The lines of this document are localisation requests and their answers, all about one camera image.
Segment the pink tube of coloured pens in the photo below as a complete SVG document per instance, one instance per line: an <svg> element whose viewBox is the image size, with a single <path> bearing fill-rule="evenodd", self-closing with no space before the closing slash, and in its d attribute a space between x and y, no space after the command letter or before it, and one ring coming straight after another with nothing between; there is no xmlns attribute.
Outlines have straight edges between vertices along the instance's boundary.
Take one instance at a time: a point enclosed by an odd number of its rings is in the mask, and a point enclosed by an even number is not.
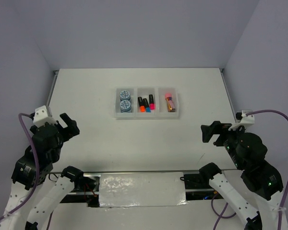
<svg viewBox="0 0 288 230"><path fill-rule="evenodd" d="M165 100L167 102L168 112L176 112L176 107L175 107L175 104L173 102L173 97L172 97L171 93L165 94Z"/></svg>

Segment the blue cleaning gel jar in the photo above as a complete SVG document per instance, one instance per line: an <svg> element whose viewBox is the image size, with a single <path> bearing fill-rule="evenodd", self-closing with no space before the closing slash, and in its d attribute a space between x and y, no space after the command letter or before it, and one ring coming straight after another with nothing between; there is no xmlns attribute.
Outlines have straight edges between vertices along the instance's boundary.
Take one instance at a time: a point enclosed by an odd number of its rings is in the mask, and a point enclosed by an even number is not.
<svg viewBox="0 0 288 230"><path fill-rule="evenodd" d="M129 100L122 100L120 102L120 112L130 113L132 111L132 103Z"/></svg>
<svg viewBox="0 0 288 230"><path fill-rule="evenodd" d="M122 90L119 93L119 97L121 101L130 101L131 99L131 93L129 90Z"/></svg>

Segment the pink highlighter with black cap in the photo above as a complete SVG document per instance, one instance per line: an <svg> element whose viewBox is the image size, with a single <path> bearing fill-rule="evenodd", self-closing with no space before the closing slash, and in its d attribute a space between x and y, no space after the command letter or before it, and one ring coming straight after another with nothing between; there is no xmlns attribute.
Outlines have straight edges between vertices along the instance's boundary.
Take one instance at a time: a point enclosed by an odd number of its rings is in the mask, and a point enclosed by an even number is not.
<svg viewBox="0 0 288 230"><path fill-rule="evenodd" d="M149 108L150 110L156 109L154 96L152 94L149 95Z"/></svg>

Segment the blue highlighter with black cap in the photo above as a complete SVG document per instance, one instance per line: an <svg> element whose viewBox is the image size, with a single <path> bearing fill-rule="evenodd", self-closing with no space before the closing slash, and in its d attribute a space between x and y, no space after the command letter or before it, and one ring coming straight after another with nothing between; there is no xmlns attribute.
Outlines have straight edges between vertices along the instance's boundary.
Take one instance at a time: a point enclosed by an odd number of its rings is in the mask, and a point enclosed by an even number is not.
<svg viewBox="0 0 288 230"><path fill-rule="evenodd" d="M144 103L145 111L147 113L150 113L151 112L150 105L149 105L148 100L146 98L143 98L143 103Z"/></svg>

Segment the orange highlighter with black cap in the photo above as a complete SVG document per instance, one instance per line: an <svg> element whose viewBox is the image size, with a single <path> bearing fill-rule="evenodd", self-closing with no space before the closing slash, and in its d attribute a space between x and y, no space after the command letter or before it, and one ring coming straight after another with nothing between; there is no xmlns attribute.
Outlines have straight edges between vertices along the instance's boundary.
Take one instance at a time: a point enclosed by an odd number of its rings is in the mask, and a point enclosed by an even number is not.
<svg viewBox="0 0 288 230"><path fill-rule="evenodd" d="M140 112L141 113L145 112L145 106L144 106L144 102L143 102L142 97L138 97L137 100L138 100Z"/></svg>

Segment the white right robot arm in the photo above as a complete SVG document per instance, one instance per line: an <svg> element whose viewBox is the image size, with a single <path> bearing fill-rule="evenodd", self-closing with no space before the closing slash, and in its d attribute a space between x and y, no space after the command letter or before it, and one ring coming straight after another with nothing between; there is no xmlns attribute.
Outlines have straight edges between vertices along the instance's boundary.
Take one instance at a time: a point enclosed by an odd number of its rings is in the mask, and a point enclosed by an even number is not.
<svg viewBox="0 0 288 230"><path fill-rule="evenodd" d="M244 126L234 129L231 124L219 121L201 125L201 131L204 143L218 135L214 145L226 149L237 170L242 172L240 177L257 206L247 202L215 163L199 170L200 184L215 189L238 215L246 230L288 230L282 204L285 197L282 178L279 171L265 160L267 147L261 138L245 132Z"/></svg>

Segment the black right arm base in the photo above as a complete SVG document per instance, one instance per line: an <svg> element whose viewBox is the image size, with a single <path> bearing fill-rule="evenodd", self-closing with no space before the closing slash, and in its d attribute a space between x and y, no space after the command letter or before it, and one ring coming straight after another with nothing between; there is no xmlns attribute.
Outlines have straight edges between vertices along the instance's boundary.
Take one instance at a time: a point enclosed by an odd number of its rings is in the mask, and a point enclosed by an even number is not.
<svg viewBox="0 0 288 230"><path fill-rule="evenodd" d="M217 191L205 182L199 173L184 174L180 180L184 182L187 201L211 200L214 195L217 199L222 199L222 196L217 195Z"/></svg>

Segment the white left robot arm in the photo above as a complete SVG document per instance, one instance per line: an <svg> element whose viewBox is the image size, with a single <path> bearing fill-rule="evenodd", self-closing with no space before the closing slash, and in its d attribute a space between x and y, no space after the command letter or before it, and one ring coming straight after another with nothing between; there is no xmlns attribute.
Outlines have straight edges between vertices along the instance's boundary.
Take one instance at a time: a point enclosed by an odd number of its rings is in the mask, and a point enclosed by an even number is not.
<svg viewBox="0 0 288 230"><path fill-rule="evenodd" d="M33 121L30 129L24 124L24 116ZM66 113L60 117L66 127L62 127L44 106L30 115L18 115L29 146L15 164L8 203L0 217L0 230L41 228L69 192L79 191L84 187L83 171L68 166L44 197L40 201L36 200L53 164L60 159L63 144L80 134L76 121Z"/></svg>

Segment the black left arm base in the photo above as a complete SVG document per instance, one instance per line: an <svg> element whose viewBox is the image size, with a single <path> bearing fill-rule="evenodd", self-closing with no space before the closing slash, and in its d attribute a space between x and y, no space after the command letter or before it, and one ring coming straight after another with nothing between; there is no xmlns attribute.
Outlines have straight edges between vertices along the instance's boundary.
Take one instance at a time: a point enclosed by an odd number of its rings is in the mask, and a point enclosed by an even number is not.
<svg viewBox="0 0 288 230"><path fill-rule="evenodd" d="M85 204L87 207L100 207L99 176L85 175L75 189L61 201L62 204Z"/></svg>

